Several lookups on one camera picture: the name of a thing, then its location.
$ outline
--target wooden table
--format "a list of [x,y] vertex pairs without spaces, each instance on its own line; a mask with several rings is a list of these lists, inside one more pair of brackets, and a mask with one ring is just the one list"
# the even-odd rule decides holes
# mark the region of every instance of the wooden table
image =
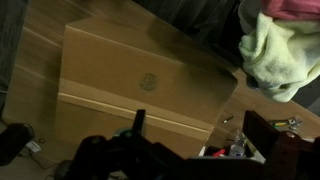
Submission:
[[[3,117],[8,123],[29,123],[34,127],[35,141],[40,138],[46,141],[40,144],[42,151],[36,154],[36,158],[44,166],[71,159],[78,147],[77,144],[70,144],[55,136],[56,96],[64,27],[67,23],[90,16],[117,18],[128,24],[139,24],[142,29],[156,26],[159,31],[166,31],[167,28],[172,28],[130,0],[33,0],[30,2]],[[227,124],[219,121],[209,144],[223,146],[226,135],[234,129],[241,128],[245,110],[255,110],[266,119],[284,119],[300,115],[304,122],[299,133],[303,137],[320,136],[319,117],[294,102],[280,104],[266,99],[259,91],[246,86],[245,75],[241,70],[235,69],[227,62],[221,63],[239,80],[239,85],[221,120],[231,115],[236,117]],[[16,159],[2,170],[0,177],[44,179],[43,170],[34,162],[22,161],[19,158]],[[20,167],[24,167],[25,170],[15,173]]]

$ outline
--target pink cloth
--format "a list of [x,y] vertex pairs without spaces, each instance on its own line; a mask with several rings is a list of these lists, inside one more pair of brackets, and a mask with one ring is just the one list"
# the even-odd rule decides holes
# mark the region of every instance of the pink cloth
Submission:
[[263,13],[273,18],[286,20],[320,20],[320,0],[261,1]]

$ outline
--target bottle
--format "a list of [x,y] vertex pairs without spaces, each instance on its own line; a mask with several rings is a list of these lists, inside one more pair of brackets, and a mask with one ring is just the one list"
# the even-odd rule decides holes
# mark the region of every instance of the bottle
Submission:
[[237,130],[234,135],[234,142],[230,146],[229,156],[243,157],[247,140],[244,134]]

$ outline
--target black object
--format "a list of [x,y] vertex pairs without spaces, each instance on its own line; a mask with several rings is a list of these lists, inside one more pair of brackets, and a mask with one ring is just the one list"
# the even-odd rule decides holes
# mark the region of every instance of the black object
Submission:
[[292,132],[280,133],[255,112],[246,112],[243,132],[266,157],[265,164],[241,158],[184,160],[141,136],[144,114],[144,110],[138,110],[133,128],[111,140],[102,136],[84,139],[62,179],[106,180],[116,171],[122,171],[130,180],[320,178],[313,164],[319,162],[320,139],[312,144]]
[[31,126],[27,124],[10,124],[0,134],[0,166],[8,165],[34,137]]

